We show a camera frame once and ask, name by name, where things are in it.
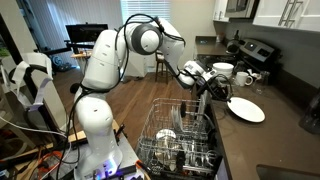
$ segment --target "stool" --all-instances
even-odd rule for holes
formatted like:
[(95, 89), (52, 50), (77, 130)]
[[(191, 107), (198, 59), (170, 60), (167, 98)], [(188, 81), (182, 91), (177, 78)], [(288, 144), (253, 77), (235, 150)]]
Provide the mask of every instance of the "stool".
[(166, 83), (168, 84), (169, 72), (168, 72), (168, 70), (165, 70), (165, 71), (163, 70), (164, 61), (165, 61), (164, 56), (160, 51), (156, 51), (155, 57), (156, 57), (156, 62), (157, 62), (156, 79), (155, 79), (155, 81), (157, 82), (159, 73), (161, 73), (160, 74), (161, 77), (163, 77), (164, 76), (163, 73), (165, 73)]

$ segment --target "white mug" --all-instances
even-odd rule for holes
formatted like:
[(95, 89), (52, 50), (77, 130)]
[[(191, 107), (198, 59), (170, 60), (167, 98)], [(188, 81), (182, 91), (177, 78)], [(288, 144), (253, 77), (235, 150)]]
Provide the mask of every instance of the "white mug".
[(252, 82), (253, 82), (253, 78), (251, 76), (249, 76), (248, 73), (246, 73), (246, 72), (237, 72), (236, 83), (239, 86), (250, 85), (250, 84), (252, 84)]

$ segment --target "cabinet handle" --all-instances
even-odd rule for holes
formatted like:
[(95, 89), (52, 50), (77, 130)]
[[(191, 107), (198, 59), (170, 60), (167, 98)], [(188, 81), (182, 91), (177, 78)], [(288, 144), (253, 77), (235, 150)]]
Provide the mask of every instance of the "cabinet handle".
[(287, 0), (287, 4), (286, 4), (286, 6), (285, 6), (285, 8), (284, 8), (284, 10), (282, 12), (282, 15), (281, 15), (281, 18), (280, 18), (280, 21), (279, 21), (279, 24), (278, 24), (279, 26), (281, 26), (283, 21), (286, 21), (286, 20), (283, 20), (283, 19), (284, 19), (284, 16), (285, 16), (285, 14), (286, 14), (286, 12), (288, 10), (289, 4), (291, 4), (290, 1), (291, 0)]
[(222, 11), (219, 12), (219, 20), (221, 19)]
[(303, 3), (303, 1), (298, 1), (298, 0), (294, 0), (293, 1), (292, 7), (291, 7), (291, 9), (289, 11), (288, 18), (287, 18), (286, 22), (284, 23), (284, 26), (288, 27), (289, 21), (290, 22), (294, 22), (294, 20), (291, 20), (291, 16), (292, 16), (292, 12), (294, 11), (297, 3)]

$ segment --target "floor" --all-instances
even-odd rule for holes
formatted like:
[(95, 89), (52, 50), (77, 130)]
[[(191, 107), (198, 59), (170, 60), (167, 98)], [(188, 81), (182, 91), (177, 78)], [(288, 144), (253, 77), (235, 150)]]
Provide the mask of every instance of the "floor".
[[(57, 73), (54, 76), (54, 85), (68, 113), (74, 98), (69, 87), (73, 83), (80, 82), (81, 79), (82, 74), (79, 69)], [(191, 99), (191, 92), (179, 87), (178, 83), (171, 78), (168, 84), (165, 78), (158, 78), (158, 82), (155, 82), (155, 73), (148, 73), (143, 79), (127, 77), (126, 80), (128, 82), (120, 83), (107, 94), (106, 101), (117, 123), (119, 125), (124, 123), (128, 141), (135, 148), (153, 100), (156, 98)], [(77, 131), (82, 129), (79, 123), (76, 123), (75, 127)]]

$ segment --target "wire dish rack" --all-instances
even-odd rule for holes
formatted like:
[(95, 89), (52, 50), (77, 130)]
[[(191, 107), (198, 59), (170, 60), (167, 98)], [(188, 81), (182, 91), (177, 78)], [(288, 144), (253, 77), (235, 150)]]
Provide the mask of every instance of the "wire dish rack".
[(205, 99), (153, 101), (136, 148), (139, 159), (151, 168), (152, 179), (214, 176), (219, 153), (209, 142), (214, 127), (204, 114)]

